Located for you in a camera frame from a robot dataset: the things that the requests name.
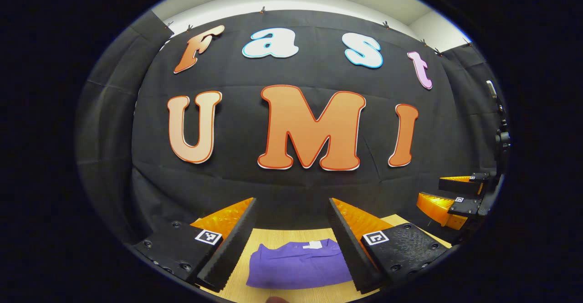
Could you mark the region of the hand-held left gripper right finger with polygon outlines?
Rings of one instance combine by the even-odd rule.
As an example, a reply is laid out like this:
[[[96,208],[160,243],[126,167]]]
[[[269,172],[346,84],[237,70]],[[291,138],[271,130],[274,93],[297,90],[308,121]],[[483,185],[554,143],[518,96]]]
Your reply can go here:
[[[412,223],[390,224],[335,198],[329,199],[327,219],[362,294],[404,286],[451,252]]]

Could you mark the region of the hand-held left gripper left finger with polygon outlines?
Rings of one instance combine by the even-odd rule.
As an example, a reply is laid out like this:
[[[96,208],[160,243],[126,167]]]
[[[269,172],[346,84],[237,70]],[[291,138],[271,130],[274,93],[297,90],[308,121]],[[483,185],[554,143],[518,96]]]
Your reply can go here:
[[[174,278],[219,292],[225,288],[256,223],[248,198],[192,223],[174,221],[133,245],[133,251]]]

